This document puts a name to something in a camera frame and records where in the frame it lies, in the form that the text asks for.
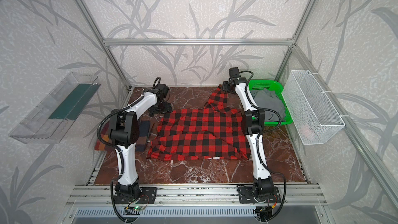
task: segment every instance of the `gray cloth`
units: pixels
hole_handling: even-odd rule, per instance
[[[275,91],[264,88],[264,90],[251,90],[250,93],[257,106],[272,109],[279,113],[282,121],[285,119],[285,106],[275,94]],[[278,120],[278,116],[275,113],[266,111],[266,121],[278,122]]]

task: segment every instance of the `green plastic laundry basket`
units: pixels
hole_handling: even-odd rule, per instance
[[[281,85],[281,83],[271,80],[250,80],[249,82],[249,90],[263,90],[264,88],[270,91],[275,91],[276,95],[285,105],[286,117],[284,120],[282,120],[281,125],[293,123],[292,117],[290,116],[289,110],[287,109],[285,100],[282,96],[283,86]],[[264,122],[264,125],[266,127],[274,127],[277,124],[278,122]]]

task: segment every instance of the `brown marble surface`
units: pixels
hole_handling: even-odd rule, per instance
[[[167,101],[173,109],[202,108],[215,87],[170,87]],[[142,88],[134,88],[130,102],[137,99]],[[237,95],[228,94],[228,107],[240,108]],[[157,135],[158,122],[162,115],[149,117],[148,112],[142,120],[155,123],[150,140]],[[284,126],[263,135],[264,152],[270,169],[282,172],[288,182],[304,182],[296,154]],[[136,152],[136,168],[141,184],[151,183],[250,183],[253,182],[253,163],[251,160],[191,160],[161,161],[147,159],[149,143],[144,152]],[[95,184],[108,185],[117,175],[116,152],[107,152],[105,160],[98,172]],[[274,182],[282,182],[282,178],[272,175]]]

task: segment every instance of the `wall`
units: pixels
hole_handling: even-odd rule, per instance
[[[397,0],[319,0],[298,41],[396,179],[397,13]],[[304,147],[289,129],[337,223],[398,223],[397,212],[345,132]]]
[[[84,0],[106,38],[291,38],[308,0]],[[132,85],[218,85],[228,68],[274,78],[285,46],[113,47]]]
[[[72,0],[0,0],[0,222],[55,223],[97,155],[93,132],[127,94]],[[100,88],[59,144],[9,132],[69,73]]]

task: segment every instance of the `metal mesh basket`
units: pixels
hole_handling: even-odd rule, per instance
[[[309,70],[292,70],[282,92],[303,144],[324,144],[346,124]]]

